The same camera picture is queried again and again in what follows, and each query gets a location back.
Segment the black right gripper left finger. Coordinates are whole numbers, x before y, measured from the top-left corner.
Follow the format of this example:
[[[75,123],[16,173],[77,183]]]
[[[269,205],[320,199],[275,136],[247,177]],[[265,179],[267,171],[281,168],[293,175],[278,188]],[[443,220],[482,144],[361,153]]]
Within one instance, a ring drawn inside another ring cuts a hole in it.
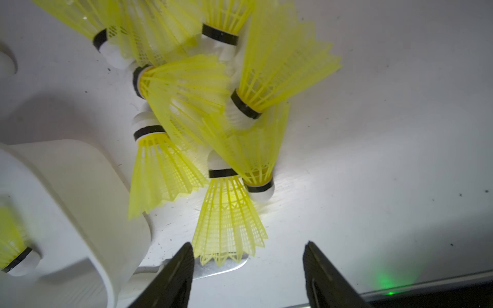
[[[193,248],[187,242],[130,307],[187,307],[194,267]]]

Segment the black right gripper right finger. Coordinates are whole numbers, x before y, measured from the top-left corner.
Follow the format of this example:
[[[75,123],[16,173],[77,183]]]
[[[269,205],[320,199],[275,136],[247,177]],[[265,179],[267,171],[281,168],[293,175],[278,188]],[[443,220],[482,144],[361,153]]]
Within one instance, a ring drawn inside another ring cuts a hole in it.
[[[311,307],[370,307],[312,241],[305,245],[303,267]]]

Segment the white plastic storage box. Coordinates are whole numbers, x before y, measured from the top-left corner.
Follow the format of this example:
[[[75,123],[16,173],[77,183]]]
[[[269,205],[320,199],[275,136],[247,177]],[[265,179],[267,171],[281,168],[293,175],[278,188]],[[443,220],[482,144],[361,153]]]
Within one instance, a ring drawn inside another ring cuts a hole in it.
[[[1,275],[2,307],[125,307],[150,227],[95,147],[76,140],[1,146],[1,203],[23,222],[37,265]]]

